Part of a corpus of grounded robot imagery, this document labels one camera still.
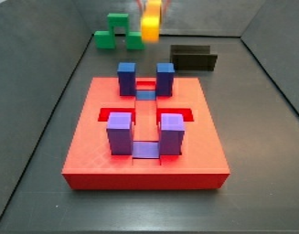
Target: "blue block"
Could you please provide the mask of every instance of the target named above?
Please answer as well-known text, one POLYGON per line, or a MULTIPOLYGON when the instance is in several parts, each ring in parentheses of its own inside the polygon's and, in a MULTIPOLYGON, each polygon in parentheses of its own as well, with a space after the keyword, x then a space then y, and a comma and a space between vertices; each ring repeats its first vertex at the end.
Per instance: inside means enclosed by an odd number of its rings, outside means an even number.
POLYGON ((157 96, 173 96, 174 64, 157 64, 157 96))
POLYGON ((135 63, 122 62, 118 67, 121 96, 135 96, 135 63))
POLYGON ((157 71, 166 72, 166 73, 175 73, 174 64, 173 63, 158 63, 157 64, 157 71))
POLYGON ((157 142, 134 142, 134 158, 159 159, 159 157, 157 142))
POLYGON ((118 67, 118 72, 135 72, 135 63, 121 62, 118 67))
POLYGON ((155 90, 138 90, 135 99, 142 101, 154 101, 157 99, 155 90))

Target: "rectangular hole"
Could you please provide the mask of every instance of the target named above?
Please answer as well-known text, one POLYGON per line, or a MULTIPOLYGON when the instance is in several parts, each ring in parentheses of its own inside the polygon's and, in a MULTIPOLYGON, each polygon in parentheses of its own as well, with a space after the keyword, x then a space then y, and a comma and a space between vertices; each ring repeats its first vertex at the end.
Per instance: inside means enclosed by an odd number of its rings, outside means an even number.
POLYGON ((107 122, 111 112, 130 112, 133 114, 133 121, 135 121, 135 108, 102 108, 98 116, 98 121, 107 122))
POLYGON ((157 110, 157 124, 162 120, 162 113, 181 113, 185 122, 193 122, 193 109, 191 108, 158 108, 157 110))

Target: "purple block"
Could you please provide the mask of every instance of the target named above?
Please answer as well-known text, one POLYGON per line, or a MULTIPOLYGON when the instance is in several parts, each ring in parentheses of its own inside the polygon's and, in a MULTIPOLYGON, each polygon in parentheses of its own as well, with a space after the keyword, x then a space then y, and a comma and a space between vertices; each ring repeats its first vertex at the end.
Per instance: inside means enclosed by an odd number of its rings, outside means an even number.
POLYGON ((185 131, 183 115, 179 113, 163 113, 162 130, 185 131))
POLYGON ((111 154, 133 154, 133 133, 130 130, 107 129, 107 139, 110 143, 111 154))
POLYGON ((181 155, 181 146, 185 134, 182 114, 163 113, 159 140, 161 155, 181 155))
POLYGON ((113 112, 108 115, 107 139, 111 154, 133 154, 133 114, 130 112, 113 112))
POLYGON ((134 142, 134 158, 159 159, 157 142, 134 142))
POLYGON ((159 154, 181 155, 183 132, 161 131, 159 154))
POLYGON ((130 112, 111 112, 107 119, 107 129, 130 129, 133 114, 130 112))

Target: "orange object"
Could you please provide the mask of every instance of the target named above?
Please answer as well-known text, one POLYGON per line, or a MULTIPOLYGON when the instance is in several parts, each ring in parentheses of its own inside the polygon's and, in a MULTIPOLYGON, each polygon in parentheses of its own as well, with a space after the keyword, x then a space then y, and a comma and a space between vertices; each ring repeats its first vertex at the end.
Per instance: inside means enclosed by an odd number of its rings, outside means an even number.
POLYGON ((141 20, 142 40, 145 42, 159 41, 162 23, 162 0, 149 0, 146 11, 141 20))
POLYGON ((198 78, 175 78, 174 96, 158 97, 155 104, 147 101, 147 105, 142 105, 135 97, 121 97, 118 79, 92 79, 63 175, 74 189, 219 188, 230 175, 230 168, 198 78), (154 105, 158 109, 190 108, 194 121, 185 122, 182 155, 162 155, 161 160, 133 159, 131 155, 111 155, 107 122, 96 121, 100 109, 108 105, 111 108, 135 108, 134 131, 142 123, 146 133, 145 135, 135 133, 139 140, 142 137, 147 139, 157 137, 157 130, 149 129, 157 126, 154 105), (154 120, 150 124, 145 120, 145 114, 154 120))

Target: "colored block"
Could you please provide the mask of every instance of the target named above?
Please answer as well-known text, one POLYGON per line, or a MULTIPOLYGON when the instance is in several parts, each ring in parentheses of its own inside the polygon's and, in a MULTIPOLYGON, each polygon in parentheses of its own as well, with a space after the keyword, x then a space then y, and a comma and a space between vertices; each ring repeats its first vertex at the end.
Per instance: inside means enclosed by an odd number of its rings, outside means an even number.
POLYGON ((113 155, 133 154, 133 114, 113 112, 107 121, 107 139, 113 155))
POLYGON ((163 113, 159 139, 161 155, 181 155, 183 134, 183 116, 175 113, 163 113))
POLYGON ((178 113, 163 113, 162 130, 185 131, 183 116, 178 113))
POLYGON ((135 96, 135 63, 121 62, 118 76, 121 96, 135 96))
POLYGON ((125 27, 126 35, 130 33, 129 14, 110 13, 107 15, 107 25, 110 32, 114 34, 114 27, 125 27))
POLYGON ((155 90, 138 90, 135 92, 135 99, 137 100, 155 100, 155 90))
POLYGON ((158 159, 159 148, 157 142, 134 142, 134 158, 158 159))
POLYGON ((113 112, 107 120, 108 129, 131 129, 133 114, 129 112, 113 112))
POLYGON ((126 35, 126 47, 127 49, 145 49, 141 32, 130 32, 126 35))
POLYGON ((110 90, 119 90, 118 80, 117 82, 110 78, 92 80, 64 162, 63 175, 71 188, 221 188, 230 175, 230 168, 198 78, 175 78, 174 96, 157 99, 158 108, 186 107, 193 110, 194 116, 194 122, 185 123, 182 155, 161 155, 161 165, 158 159, 133 159, 131 155, 111 156, 107 144, 107 123, 95 120, 104 103, 113 104, 106 94, 108 93, 111 100, 122 100, 123 105, 135 106, 137 113, 143 105, 129 104, 131 97, 118 95, 115 99, 110 90))
POLYGON ((98 48, 115 48, 115 37, 108 31, 96 31, 94 39, 98 48))
POLYGON ((157 96, 173 96, 174 73, 173 63, 158 63, 157 96))
POLYGON ((174 74, 174 64, 173 63, 158 63, 157 64, 158 73, 170 73, 174 74))
POLYGON ((149 0, 141 20, 142 40, 158 42, 162 23, 162 1, 149 0))

